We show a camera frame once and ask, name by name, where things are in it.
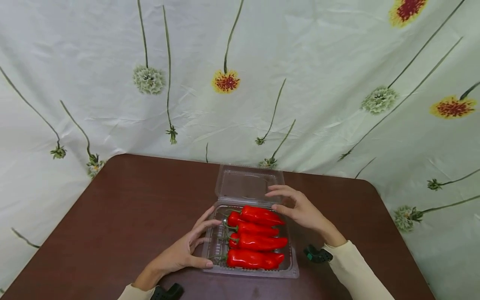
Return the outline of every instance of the cream sleeve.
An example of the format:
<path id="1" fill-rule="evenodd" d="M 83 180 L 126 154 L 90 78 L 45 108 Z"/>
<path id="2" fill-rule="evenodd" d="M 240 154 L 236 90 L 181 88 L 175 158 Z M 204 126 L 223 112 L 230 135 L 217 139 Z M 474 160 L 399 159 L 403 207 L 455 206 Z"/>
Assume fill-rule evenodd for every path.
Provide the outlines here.
<path id="1" fill-rule="evenodd" d="M 154 291 L 155 288 L 145 292 L 139 288 L 134 288 L 131 284 L 129 284 L 125 287 L 118 300 L 150 300 Z"/>
<path id="2" fill-rule="evenodd" d="M 333 255 L 330 267 L 353 300 L 394 300 L 351 241 L 323 248 Z"/>

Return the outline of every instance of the brown table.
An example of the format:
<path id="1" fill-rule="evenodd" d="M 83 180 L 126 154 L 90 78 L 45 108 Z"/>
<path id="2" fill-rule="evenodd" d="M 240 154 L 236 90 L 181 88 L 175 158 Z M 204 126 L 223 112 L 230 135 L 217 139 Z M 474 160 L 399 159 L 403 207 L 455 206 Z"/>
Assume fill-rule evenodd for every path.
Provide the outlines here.
<path id="1" fill-rule="evenodd" d="M 218 165 L 135 155 L 112 158 L 80 196 L 2 300 L 115 300 L 143 267 L 188 232 L 215 201 Z M 363 254 L 396 300 L 434 300 L 375 188 L 364 180 L 284 173 Z M 182 300 L 351 299 L 327 264 L 302 249 L 323 241 L 294 227 L 298 279 L 184 269 Z"/>

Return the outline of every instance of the left hand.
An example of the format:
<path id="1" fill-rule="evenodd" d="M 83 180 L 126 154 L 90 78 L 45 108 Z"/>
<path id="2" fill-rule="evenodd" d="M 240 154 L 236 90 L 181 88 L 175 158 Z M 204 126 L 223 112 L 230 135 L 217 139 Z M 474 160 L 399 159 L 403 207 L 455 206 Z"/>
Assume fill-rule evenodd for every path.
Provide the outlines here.
<path id="1" fill-rule="evenodd" d="M 213 267 L 211 260 L 193 256 L 192 253 L 198 245 L 203 244 L 207 239 L 200 238 L 200 235 L 206 232 L 209 227 L 218 226 L 222 223 L 221 220 L 206 221 L 214 209 L 213 206 L 210 207 L 197 220 L 189 233 L 152 260 L 132 285 L 142 290 L 149 290 L 152 289 L 163 276 L 185 267 L 200 269 Z"/>

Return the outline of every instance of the white fabric backdrop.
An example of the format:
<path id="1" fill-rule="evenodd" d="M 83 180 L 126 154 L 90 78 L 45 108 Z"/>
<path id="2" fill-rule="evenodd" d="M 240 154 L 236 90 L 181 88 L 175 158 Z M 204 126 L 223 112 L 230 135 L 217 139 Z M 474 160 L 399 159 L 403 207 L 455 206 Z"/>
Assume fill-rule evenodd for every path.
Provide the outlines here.
<path id="1" fill-rule="evenodd" d="M 361 109 L 372 90 L 401 74 L 461 2 L 391 86 L 398 97 L 391 92 L 381 98 L 376 115 L 366 109 L 371 106 Z M 410 4 L 421 9 L 408 22 L 391 18 L 391 10 L 395 15 Z M 171 52 L 169 112 L 178 134 L 173 145 L 165 134 L 163 5 Z M 132 79 L 135 67 L 145 65 L 136 1 L 0 3 L 0 67 L 67 151 L 52 160 L 55 133 L 0 76 L 2 290 L 86 188 L 87 169 L 100 168 L 100 161 L 121 153 L 204 160 L 208 143 L 210 162 L 257 165 L 272 156 L 296 119 L 275 155 L 278 168 L 355 177 L 374 159 L 358 177 L 377 188 L 392 218 L 410 231 L 403 237 L 437 299 L 478 299 L 480 199 L 425 212 L 480 195 L 480 173 L 462 179 L 480 168 L 474 100 L 480 88 L 458 99 L 480 80 L 478 1 L 245 0 L 228 51 L 228 72 L 236 71 L 240 81 L 229 94 L 217 93 L 212 78 L 223 70 L 240 0 L 142 0 L 141 6 L 149 68 L 164 76 L 156 95 L 140 93 Z M 272 129 L 257 145 L 285 78 Z M 444 98 L 444 105 L 465 114 L 432 114 L 432 105 Z M 98 162 L 89 158 L 84 135 L 59 100 L 85 131 Z M 462 180 L 433 191 L 427 188 L 432 179 Z"/>

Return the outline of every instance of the red flower center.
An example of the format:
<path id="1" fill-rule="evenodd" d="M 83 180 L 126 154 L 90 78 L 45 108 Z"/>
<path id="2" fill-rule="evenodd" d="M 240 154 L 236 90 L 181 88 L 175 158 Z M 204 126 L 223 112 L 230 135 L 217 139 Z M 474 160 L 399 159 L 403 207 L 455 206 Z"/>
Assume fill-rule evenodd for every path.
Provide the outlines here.
<path id="1" fill-rule="evenodd" d="M 396 13 L 403 21 L 406 21 L 419 13 L 426 2 L 427 0 L 403 0 L 403 4 L 396 10 Z"/>
<path id="2" fill-rule="evenodd" d="M 452 101 L 439 103 L 437 110 L 443 116 L 461 117 L 475 109 L 471 108 L 466 102 Z"/>
<path id="3" fill-rule="evenodd" d="M 217 87 L 223 91 L 234 90 L 237 88 L 238 82 L 240 79 L 235 78 L 231 74 L 222 75 L 221 77 L 215 80 Z"/>

